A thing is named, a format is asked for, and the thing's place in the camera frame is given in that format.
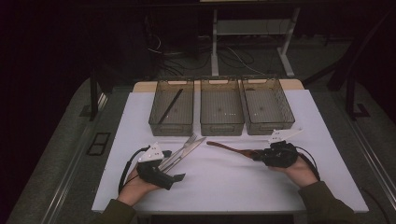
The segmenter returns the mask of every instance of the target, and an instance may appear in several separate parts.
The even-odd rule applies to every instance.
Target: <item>plastic container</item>
[[[244,114],[237,77],[201,78],[201,135],[237,136]]]
[[[295,122],[279,79],[242,76],[242,102],[249,135],[269,135]]]
[[[154,136],[191,136],[194,108],[193,77],[162,78],[157,83],[149,116]]]

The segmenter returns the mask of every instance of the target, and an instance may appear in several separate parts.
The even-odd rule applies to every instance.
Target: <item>green sleeve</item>
[[[334,198],[327,185],[319,181],[299,190],[308,223],[357,223],[353,210]]]
[[[128,204],[112,199],[105,211],[92,221],[91,224],[129,224],[135,214],[136,211]]]

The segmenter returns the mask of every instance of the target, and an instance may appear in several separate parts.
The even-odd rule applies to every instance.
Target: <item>gray floor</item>
[[[237,46],[220,40],[221,46],[233,49],[240,58],[246,60],[250,68],[263,73],[277,73],[281,78],[287,78],[276,54],[276,46],[279,43],[280,40],[264,37],[241,38]],[[338,60],[347,47],[348,43],[331,43],[325,47],[322,37],[293,39],[288,57],[296,75],[295,78],[304,80],[315,74]],[[242,68],[244,66],[235,60],[229,49],[222,48],[219,52],[223,55],[222,60],[219,60],[221,75],[256,74],[252,70]],[[173,58],[173,62],[166,63],[173,67],[172,72],[162,70],[160,76],[174,74],[208,76],[210,75],[210,61],[206,63],[206,60],[209,55],[210,52],[204,51],[198,60],[181,56]],[[370,94],[359,85],[356,90],[356,101],[364,104],[371,117],[359,118],[356,122],[351,122],[343,108],[344,90],[329,92],[326,89],[329,77],[323,77],[305,88],[311,91],[357,185],[371,192],[389,216],[390,223],[396,223],[395,208],[389,202],[377,175],[362,153],[364,147],[353,129],[355,126],[361,129],[390,178],[394,180],[396,167],[392,158],[396,156],[396,151],[393,150],[396,146],[396,127]],[[115,88],[111,94],[107,95],[107,103],[98,117],[94,121],[89,121],[89,118],[80,116],[84,106],[90,104],[89,81],[81,84],[8,223],[87,223],[97,216],[91,211],[95,191],[130,91],[130,87]],[[95,133],[111,133],[103,156],[85,154]],[[358,214],[360,223],[386,223],[374,200],[365,192],[362,192],[362,195],[370,212]],[[305,215],[295,216],[295,223],[305,223]]]

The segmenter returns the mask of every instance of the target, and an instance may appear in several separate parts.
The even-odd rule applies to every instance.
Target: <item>wire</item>
[[[175,68],[172,68],[172,67],[168,67],[168,66],[161,66],[161,65],[157,65],[157,66],[159,66],[162,70],[163,70],[163,75],[164,76],[166,76],[166,72],[168,72],[168,73],[170,73],[170,74],[172,74],[173,76],[176,76],[176,77],[178,77],[178,76],[183,76],[179,71],[177,71]]]
[[[166,65],[166,64],[164,64],[164,66],[166,67],[166,69],[167,69],[168,71],[171,71],[171,69],[172,69],[172,70],[174,70],[177,74],[179,74],[180,76],[184,76],[184,74],[183,74],[182,72],[178,71],[175,67],[173,67],[173,66],[168,66],[168,65]]]
[[[165,64],[166,62],[173,63],[173,64],[175,64],[175,65],[177,65],[177,66],[171,66],[171,65]],[[177,63],[177,62],[174,62],[174,61],[172,61],[172,60],[165,60],[165,61],[163,61],[163,64],[165,64],[166,66],[169,66],[169,67],[178,67],[178,68],[182,68],[182,69],[187,69],[187,68],[186,68],[185,66],[183,66],[181,63]]]
[[[384,216],[385,220],[387,221],[387,224],[390,224],[390,220],[389,217],[387,215],[387,213],[385,212],[385,209],[381,206],[381,204],[379,203],[379,201],[374,197],[374,195],[372,193],[370,193],[370,191],[368,191],[365,188],[359,187],[359,189],[361,189],[363,192],[365,192],[368,196],[370,196],[371,199],[373,199],[373,201],[376,203],[376,205],[378,206],[379,210],[381,210],[382,215]]]
[[[200,66],[194,67],[194,68],[185,67],[185,66],[183,66],[182,64],[177,63],[177,62],[174,62],[174,61],[169,60],[169,59],[166,60],[166,61],[169,62],[169,63],[174,63],[174,64],[176,64],[177,66],[179,66],[180,68],[183,68],[183,69],[186,69],[186,70],[197,70],[197,69],[201,69],[201,68],[205,67],[205,66],[207,65],[207,62],[209,62],[209,59],[210,59],[210,54],[207,55],[206,60],[205,60],[205,62],[204,62],[203,65],[200,65]]]
[[[244,59],[241,58],[245,64],[253,64],[253,63],[254,63],[254,58],[253,58],[253,56],[251,56],[249,53],[247,53],[247,52],[244,51],[244,50],[241,50],[241,49],[240,49],[239,51],[245,53],[245,54],[251,59],[250,62],[246,62]],[[227,59],[229,59],[229,60],[236,61],[236,62],[240,63],[240,61],[237,60],[237,59],[235,59],[235,57],[232,58],[232,57],[229,57],[229,56],[227,56],[227,55],[225,55],[225,54],[221,54],[221,56],[223,56],[223,57],[225,57],[225,58],[227,58]]]
[[[169,52],[169,53],[164,53],[164,56],[175,56],[175,55],[181,55],[184,54],[182,51],[175,51],[175,52]]]
[[[318,169],[317,163],[315,162],[315,159],[314,159],[314,157],[311,155],[311,153],[309,153],[307,150],[303,149],[302,147],[297,147],[297,148],[299,148],[299,149],[301,149],[302,151],[306,152],[306,153],[309,155],[309,157],[311,157],[312,162],[314,163],[315,169]]]
[[[234,65],[231,65],[231,64],[229,64],[229,63],[226,63],[226,62],[224,61],[223,58],[229,58],[229,57],[227,57],[226,55],[224,55],[224,54],[222,54],[222,53],[220,53],[220,52],[218,52],[218,56],[219,56],[219,59],[220,59],[224,64],[226,64],[226,65],[229,66],[229,67],[232,67],[232,68],[245,68],[244,65],[241,65],[241,66],[234,66]]]
[[[125,168],[124,168],[124,170],[122,171],[122,175],[121,175],[121,178],[120,178],[120,183],[119,183],[119,194],[120,194],[122,188],[125,186],[126,183],[128,183],[129,181],[131,181],[132,179],[134,179],[134,178],[137,177],[137,175],[134,176],[132,179],[130,179],[129,181],[127,181],[127,182],[124,184],[124,180],[125,180],[126,174],[128,173],[128,170],[129,170],[129,168],[131,167],[132,161],[133,161],[134,158],[137,156],[137,154],[139,154],[140,152],[147,151],[149,148],[150,148],[150,146],[140,148],[139,150],[137,150],[137,151],[134,153],[134,155],[131,157],[131,159],[129,159],[129,160],[126,162]]]
[[[244,61],[242,61],[242,59],[238,56],[238,54],[236,54],[235,51],[233,51],[233,49],[230,49],[228,47],[227,47],[227,49],[229,49],[238,58],[239,62],[241,62],[247,69],[249,69],[249,70],[251,70],[253,72],[259,73],[261,75],[265,75],[264,73],[259,72],[259,71],[255,70],[255,69],[249,67],[247,64],[245,64]]]
[[[160,46],[161,46],[161,39],[157,36],[157,35],[152,35],[152,36],[155,36],[156,38],[157,38],[157,40],[158,40],[158,46],[157,46],[157,48],[156,49],[159,49],[160,48]]]
[[[148,49],[148,50],[151,51],[151,52],[154,52],[154,53],[163,54],[162,52],[160,52],[160,51],[158,51],[158,50],[155,50],[155,49]]]

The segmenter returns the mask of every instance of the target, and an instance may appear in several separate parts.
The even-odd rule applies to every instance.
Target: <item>white tabletop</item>
[[[368,207],[341,158],[309,91],[285,91],[296,122],[304,129],[288,142],[308,150],[318,164],[322,180],[334,196],[355,212]],[[154,92],[132,92],[126,103],[99,189],[92,206],[102,212],[116,198],[125,163],[135,151],[158,142],[163,150],[182,147],[188,137],[155,137],[149,127]],[[195,93],[194,132],[201,133],[200,92]],[[269,147],[269,136],[207,137],[238,149]],[[305,210],[298,188],[283,174],[270,171],[264,163],[203,142],[169,175],[186,174],[170,190],[151,192],[134,208],[142,214],[273,214]]]

